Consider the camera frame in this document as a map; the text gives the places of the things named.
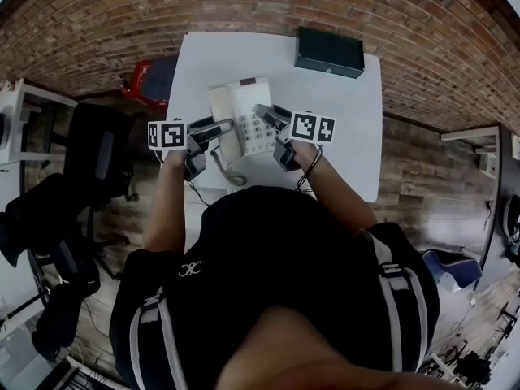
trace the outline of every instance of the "forearm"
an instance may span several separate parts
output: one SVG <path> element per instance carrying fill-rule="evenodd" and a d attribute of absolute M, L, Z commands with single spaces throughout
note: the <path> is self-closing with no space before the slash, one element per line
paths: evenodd
<path fill-rule="evenodd" d="M 159 172 L 142 246 L 182 254 L 185 239 L 184 165 L 166 161 Z"/>
<path fill-rule="evenodd" d="M 306 171 L 310 163 L 303 163 Z M 309 174 L 309 183 L 318 201 L 336 220 L 356 236 L 360 229 L 372 227 L 377 219 L 371 208 L 341 178 L 329 161 L 322 157 Z"/>

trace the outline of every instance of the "shirt logo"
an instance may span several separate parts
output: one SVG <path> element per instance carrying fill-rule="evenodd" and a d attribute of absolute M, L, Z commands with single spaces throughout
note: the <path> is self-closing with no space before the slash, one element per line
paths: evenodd
<path fill-rule="evenodd" d="M 183 264 L 180 268 L 183 269 L 184 267 L 186 267 L 186 271 L 184 272 L 184 274 L 181 274 L 179 272 L 179 276 L 185 277 L 185 276 L 191 276 L 191 275 L 196 275 L 196 274 L 200 273 L 201 269 L 197 269 L 197 264 L 202 264 L 202 262 Z"/>

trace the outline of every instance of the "brick wall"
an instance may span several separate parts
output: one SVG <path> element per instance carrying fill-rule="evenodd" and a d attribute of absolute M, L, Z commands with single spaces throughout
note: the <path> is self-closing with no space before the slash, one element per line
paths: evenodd
<path fill-rule="evenodd" d="M 505 0 L 11 1 L 0 13 L 0 78 L 106 91 L 136 61 L 178 52 L 189 31 L 293 35 L 305 25 L 361 38 L 381 58 L 389 113 L 520 132 L 520 23 Z"/>

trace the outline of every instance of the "black t-shirt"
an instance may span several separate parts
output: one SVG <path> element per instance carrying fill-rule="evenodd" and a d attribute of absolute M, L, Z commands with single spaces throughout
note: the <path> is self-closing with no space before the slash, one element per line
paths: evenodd
<path fill-rule="evenodd" d="M 368 231 L 392 250 L 394 261 L 418 275 L 430 344 L 440 311 L 435 281 L 396 224 Z M 184 256 L 145 250 L 128 256 L 110 321 L 117 369 L 138 388 L 129 326 L 137 307 L 162 285 L 189 388 L 215 386 L 269 306 L 287 306 L 306 316 L 353 364 L 390 371 L 388 310 L 378 276 L 366 241 L 350 237 L 312 197 L 266 187 L 233 193 L 204 212 L 200 238 Z M 411 371 L 417 354 L 405 350 L 420 340 L 417 306 L 401 315 L 403 369 Z M 157 323 L 140 325 L 139 345 L 146 387 L 175 388 Z"/>

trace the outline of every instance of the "skin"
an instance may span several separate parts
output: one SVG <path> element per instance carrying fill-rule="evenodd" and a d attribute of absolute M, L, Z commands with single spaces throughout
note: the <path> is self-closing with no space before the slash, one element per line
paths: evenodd
<path fill-rule="evenodd" d="M 303 171 L 314 161 L 314 145 L 294 141 Z M 161 168 L 143 235 L 149 251 L 184 252 L 184 152 L 171 151 Z M 318 201 L 353 236 L 377 224 L 371 208 L 322 157 L 309 175 Z M 216 390 L 456 390 L 416 374 L 369 370 L 350 364 L 295 310 L 266 310 L 223 368 Z"/>

